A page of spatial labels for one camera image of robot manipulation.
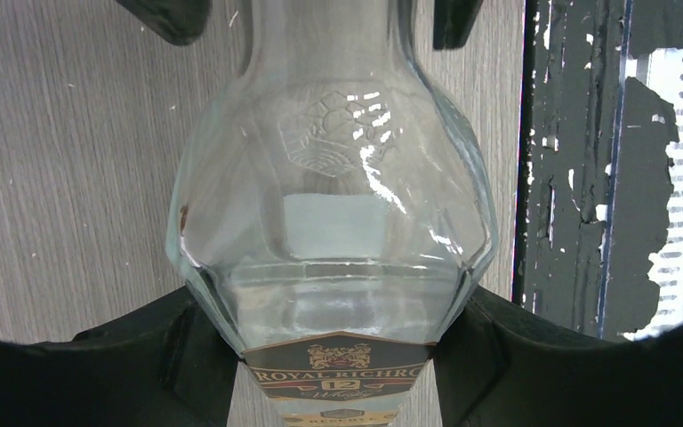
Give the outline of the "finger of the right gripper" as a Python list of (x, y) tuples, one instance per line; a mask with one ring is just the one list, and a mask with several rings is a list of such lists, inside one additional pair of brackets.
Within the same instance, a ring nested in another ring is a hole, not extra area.
[(483, 0), (436, 0), (433, 14), (433, 49), (462, 49), (467, 43), (483, 3)]
[(116, 0), (144, 26), (175, 46), (195, 43), (209, 21), (212, 0)]

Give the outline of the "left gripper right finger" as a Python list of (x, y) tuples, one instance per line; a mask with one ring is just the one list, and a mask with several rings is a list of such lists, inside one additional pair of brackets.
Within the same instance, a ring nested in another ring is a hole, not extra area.
[(683, 426), (683, 325), (606, 342), (480, 288), (434, 367), (445, 426)]

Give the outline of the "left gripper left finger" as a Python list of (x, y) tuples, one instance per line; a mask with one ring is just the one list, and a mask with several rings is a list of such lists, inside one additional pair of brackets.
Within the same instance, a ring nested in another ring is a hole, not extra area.
[(237, 366), (182, 288), (68, 342), (0, 341), (0, 426), (223, 426)]

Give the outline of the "clear whisky bottle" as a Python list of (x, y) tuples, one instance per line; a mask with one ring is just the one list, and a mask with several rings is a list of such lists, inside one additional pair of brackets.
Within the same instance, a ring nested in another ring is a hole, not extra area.
[(166, 252), (289, 426), (389, 426), (495, 253), (484, 160), (413, 1), (255, 1)]

